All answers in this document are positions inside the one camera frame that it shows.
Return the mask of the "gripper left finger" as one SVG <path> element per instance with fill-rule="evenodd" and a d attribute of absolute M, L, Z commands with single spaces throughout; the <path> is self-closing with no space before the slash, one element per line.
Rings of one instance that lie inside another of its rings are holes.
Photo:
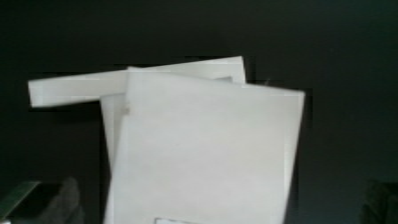
<path fill-rule="evenodd" d="M 0 224 L 84 224 L 79 182 L 26 181 L 0 200 Z"/>

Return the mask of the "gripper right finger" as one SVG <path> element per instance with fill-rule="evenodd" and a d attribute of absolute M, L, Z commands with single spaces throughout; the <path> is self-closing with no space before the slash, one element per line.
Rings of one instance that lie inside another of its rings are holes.
<path fill-rule="evenodd" d="M 398 182 L 368 183 L 361 224 L 398 224 Z"/>

